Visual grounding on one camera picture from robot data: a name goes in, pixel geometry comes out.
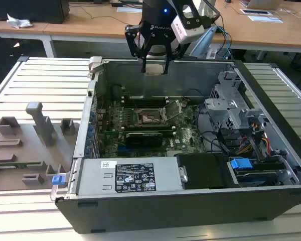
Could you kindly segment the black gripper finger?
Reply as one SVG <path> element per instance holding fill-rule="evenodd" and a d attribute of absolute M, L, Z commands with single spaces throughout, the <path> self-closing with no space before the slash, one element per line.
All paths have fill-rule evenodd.
<path fill-rule="evenodd" d="M 149 23 L 139 25 L 127 25 L 125 27 L 125 37 L 131 55 L 142 60 L 141 72 L 146 72 L 146 57 L 155 43 L 155 34 L 151 30 Z"/>
<path fill-rule="evenodd" d="M 178 47 L 172 51 L 171 41 L 169 39 L 164 39 L 164 46 L 166 49 L 166 61 L 165 61 L 165 68 L 163 74 L 168 73 L 169 63 L 172 60 L 181 59 L 185 52 L 187 51 L 189 44 L 179 44 Z"/>

